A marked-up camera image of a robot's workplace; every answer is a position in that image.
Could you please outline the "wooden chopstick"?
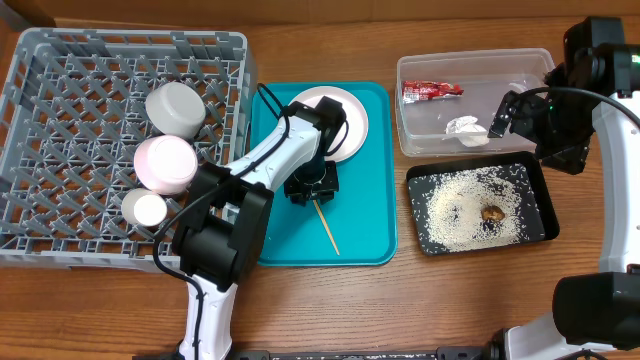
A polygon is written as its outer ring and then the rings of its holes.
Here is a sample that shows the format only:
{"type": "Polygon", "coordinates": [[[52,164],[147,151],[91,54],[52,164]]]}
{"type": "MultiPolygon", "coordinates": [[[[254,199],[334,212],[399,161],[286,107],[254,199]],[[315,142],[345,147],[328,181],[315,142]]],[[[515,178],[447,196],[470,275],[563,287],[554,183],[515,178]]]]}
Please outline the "wooden chopstick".
{"type": "Polygon", "coordinates": [[[318,214],[318,216],[320,218],[320,221],[321,221],[321,223],[322,223],[322,225],[324,227],[324,230],[325,230],[325,232],[326,232],[326,234],[327,234],[327,236],[328,236],[328,238],[329,238],[329,240],[330,240],[330,242],[331,242],[331,244],[333,246],[333,249],[334,249],[336,255],[340,256],[339,248],[338,248],[337,243],[335,241],[335,238],[334,238],[334,236],[333,236],[333,234],[331,232],[330,226],[329,226],[329,224],[328,224],[328,222],[327,222],[327,220],[325,218],[325,215],[324,215],[324,213],[323,213],[323,211],[322,211],[322,209],[320,207],[319,202],[317,200],[314,200],[313,204],[314,204],[316,212],[317,212],[317,214],[318,214]]]}

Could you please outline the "white tissue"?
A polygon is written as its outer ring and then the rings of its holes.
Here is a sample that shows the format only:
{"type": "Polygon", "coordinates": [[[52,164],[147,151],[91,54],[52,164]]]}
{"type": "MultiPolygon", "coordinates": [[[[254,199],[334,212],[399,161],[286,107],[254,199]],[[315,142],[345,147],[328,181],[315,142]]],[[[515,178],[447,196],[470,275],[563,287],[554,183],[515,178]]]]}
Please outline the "white tissue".
{"type": "Polygon", "coordinates": [[[488,130],[478,124],[478,119],[466,115],[450,120],[445,129],[447,135],[456,135],[458,140],[468,148],[487,145],[490,141],[488,130]]]}

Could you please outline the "large white round plate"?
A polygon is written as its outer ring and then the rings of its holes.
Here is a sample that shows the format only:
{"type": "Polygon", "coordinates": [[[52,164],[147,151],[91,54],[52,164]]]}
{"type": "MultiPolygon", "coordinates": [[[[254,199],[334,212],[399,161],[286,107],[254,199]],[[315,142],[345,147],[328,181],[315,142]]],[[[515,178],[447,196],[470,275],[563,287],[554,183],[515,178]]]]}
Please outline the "large white round plate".
{"type": "Polygon", "coordinates": [[[353,157],[368,135],[369,119],[364,105],[350,92],[335,86],[316,86],[296,95],[291,103],[300,102],[315,107],[322,97],[329,97],[342,104],[346,124],[342,126],[329,148],[326,160],[342,162],[353,157]]]}

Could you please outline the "red snack wrapper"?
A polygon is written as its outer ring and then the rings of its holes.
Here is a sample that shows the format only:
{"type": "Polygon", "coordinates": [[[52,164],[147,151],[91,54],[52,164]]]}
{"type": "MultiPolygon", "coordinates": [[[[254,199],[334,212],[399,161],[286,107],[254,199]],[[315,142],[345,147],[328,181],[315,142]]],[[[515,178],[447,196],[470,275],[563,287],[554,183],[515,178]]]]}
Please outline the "red snack wrapper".
{"type": "Polygon", "coordinates": [[[404,81],[402,100],[405,104],[462,96],[464,90],[457,84],[433,81],[404,81]]]}

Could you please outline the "dark brown food lump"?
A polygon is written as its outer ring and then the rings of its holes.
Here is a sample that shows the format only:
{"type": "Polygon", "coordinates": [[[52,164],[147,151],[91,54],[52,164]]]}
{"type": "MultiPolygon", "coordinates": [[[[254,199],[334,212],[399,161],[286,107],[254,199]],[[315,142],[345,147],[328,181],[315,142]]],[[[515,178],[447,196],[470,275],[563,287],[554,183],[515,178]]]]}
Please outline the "dark brown food lump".
{"type": "Polygon", "coordinates": [[[500,207],[496,205],[488,205],[481,209],[481,217],[485,222],[499,223],[506,217],[500,207]]]}

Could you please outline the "white rice pile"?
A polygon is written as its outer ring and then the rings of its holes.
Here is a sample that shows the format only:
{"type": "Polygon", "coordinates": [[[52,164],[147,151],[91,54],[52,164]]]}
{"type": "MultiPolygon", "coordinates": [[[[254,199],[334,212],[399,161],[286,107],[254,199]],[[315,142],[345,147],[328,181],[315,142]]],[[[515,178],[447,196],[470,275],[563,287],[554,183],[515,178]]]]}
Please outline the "white rice pile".
{"type": "Polygon", "coordinates": [[[408,181],[412,217],[426,255],[470,252],[537,242],[545,230],[524,165],[488,166],[417,176],[408,181]],[[481,209],[506,217],[485,222],[481,209]]]}

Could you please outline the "small pink bowl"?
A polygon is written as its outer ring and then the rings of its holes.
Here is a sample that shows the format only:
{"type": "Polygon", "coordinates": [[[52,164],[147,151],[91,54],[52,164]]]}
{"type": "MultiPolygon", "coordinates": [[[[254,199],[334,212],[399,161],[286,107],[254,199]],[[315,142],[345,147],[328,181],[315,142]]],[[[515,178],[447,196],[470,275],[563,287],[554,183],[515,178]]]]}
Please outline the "small pink bowl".
{"type": "Polygon", "coordinates": [[[160,195],[184,192],[198,169],[193,147],[173,135],[142,142],[134,153],[134,170],[139,181],[160,195]]]}

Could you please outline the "grey bowl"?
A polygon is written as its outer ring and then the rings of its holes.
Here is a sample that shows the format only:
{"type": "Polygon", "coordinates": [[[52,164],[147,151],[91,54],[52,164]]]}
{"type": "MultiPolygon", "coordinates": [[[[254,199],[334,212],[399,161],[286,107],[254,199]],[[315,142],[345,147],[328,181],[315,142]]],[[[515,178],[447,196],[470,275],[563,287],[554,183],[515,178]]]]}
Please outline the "grey bowl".
{"type": "Polygon", "coordinates": [[[180,82],[153,90],[145,100],[151,123],[163,134],[194,138],[204,123],[206,108],[199,94],[180,82]]]}

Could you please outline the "white cup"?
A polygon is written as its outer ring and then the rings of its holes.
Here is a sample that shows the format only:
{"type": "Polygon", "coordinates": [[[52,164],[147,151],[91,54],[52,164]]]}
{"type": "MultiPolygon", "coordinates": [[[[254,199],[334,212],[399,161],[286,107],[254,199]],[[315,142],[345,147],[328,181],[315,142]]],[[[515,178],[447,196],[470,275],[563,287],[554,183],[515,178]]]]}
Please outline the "white cup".
{"type": "Polygon", "coordinates": [[[121,202],[124,219],[132,225],[152,227],[160,224],[167,216],[164,199],[147,189],[130,190],[121,202]]]}

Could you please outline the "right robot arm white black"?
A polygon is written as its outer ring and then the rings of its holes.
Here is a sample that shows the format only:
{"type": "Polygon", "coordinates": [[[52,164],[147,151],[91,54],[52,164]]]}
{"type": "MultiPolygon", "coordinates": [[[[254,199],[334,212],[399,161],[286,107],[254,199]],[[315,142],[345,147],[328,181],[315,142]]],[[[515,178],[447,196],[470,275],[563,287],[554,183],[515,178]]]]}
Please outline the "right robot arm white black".
{"type": "Polygon", "coordinates": [[[599,270],[561,279],[552,309],[503,331],[502,359],[601,358],[639,346],[639,49],[621,40],[566,40],[541,88],[504,96],[489,135],[518,134],[548,167],[583,171],[591,137],[603,161],[605,233],[599,270]]]}

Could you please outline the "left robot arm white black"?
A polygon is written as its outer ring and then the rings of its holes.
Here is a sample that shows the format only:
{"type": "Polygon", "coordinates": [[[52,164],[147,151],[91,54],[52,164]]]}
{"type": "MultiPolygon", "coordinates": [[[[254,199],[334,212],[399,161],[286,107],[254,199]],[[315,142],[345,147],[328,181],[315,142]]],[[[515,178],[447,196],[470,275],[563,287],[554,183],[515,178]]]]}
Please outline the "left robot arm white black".
{"type": "Polygon", "coordinates": [[[176,359],[223,359],[239,282],[262,251],[274,195],[295,205],[326,203],[339,190],[329,148],[346,126],[342,104],[327,96],[309,107],[293,102],[278,127],[243,158],[206,164],[191,183],[172,249],[188,283],[188,318],[176,359]]]}

